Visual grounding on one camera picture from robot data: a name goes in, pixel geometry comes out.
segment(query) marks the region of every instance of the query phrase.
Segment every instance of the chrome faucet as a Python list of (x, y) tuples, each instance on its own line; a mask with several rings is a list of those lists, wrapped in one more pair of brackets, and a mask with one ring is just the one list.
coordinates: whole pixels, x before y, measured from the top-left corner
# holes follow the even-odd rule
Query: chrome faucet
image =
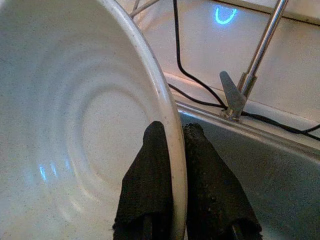
[(251, 60), (248, 70), (242, 74), (238, 85), (236, 86), (234, 84), (227, 72), (222, 71), (220, 73), (220, 79), (228, 103), (228, 109), (223, 110), (221, 112), (221, 116), (233, 121), (239, 121), (239, 117), (241, 116), (251, 90), (256, 83), (256, 72), (265, 55), (271, 38), (275, 33), (287, 3), (288, 0), (278, 0), (276, 3), (273, 13), (271, 14), (264, 29), (259, 45), (255, 50), (255, 54)]

